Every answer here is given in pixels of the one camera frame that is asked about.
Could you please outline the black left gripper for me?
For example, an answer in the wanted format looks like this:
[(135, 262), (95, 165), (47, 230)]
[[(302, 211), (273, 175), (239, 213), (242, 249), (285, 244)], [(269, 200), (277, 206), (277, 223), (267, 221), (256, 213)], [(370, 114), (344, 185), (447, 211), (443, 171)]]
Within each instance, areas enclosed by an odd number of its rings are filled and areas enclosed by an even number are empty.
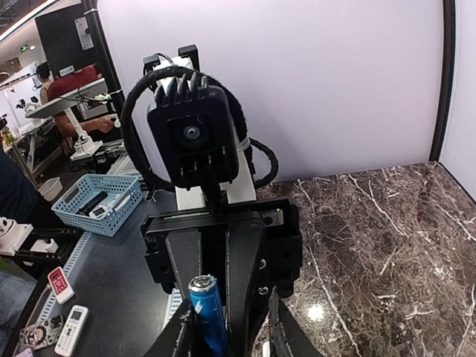
[[(225, 240), (231, 216), (249, 212), (258, 213), (262, 221), (231, 223)], [(200, 208), (148, 216), (141, 233), (152, 278), (167, 294), (178, 287), (182, 299), (188, 299), (189, 282), (202, 274), (202, 262), (207, 273), (219, 280), (226, 277), (230, 342), (253, 342), (268, 313), (268, 296), (257, 293), (265, 285), (260, 281), (262, 260), (281, 294), (293, 293), (300, 275), (298, 207), (286, 197), (229, 205), (219, 215)]]

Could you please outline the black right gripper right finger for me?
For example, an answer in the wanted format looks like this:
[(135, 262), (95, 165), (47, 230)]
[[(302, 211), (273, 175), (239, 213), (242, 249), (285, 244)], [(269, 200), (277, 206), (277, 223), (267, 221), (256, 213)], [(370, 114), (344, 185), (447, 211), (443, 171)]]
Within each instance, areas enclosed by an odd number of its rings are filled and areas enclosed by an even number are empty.
[(268, 333), (270, 356), (323, 357), (279, 297), (276, 286), (268, 299)]

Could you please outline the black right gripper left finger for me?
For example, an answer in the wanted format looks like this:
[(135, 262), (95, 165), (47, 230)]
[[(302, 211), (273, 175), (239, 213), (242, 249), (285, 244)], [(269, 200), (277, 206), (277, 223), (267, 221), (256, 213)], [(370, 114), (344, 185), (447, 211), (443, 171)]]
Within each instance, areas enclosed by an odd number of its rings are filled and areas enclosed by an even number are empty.
[(147, 350), (147, 357), (189, 356), (194, 335), (195, 312), (190, 300), (185, 299)]

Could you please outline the blue battery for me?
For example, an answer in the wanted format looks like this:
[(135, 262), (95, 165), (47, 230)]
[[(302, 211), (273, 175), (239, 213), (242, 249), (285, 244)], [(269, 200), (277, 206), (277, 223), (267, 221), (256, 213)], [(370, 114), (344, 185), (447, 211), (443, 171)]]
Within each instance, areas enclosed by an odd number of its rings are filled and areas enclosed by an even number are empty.
[(201, 333), (214, 356), (228, 355), (228, 332), (216, 278), (199, 275), (188, 284)]

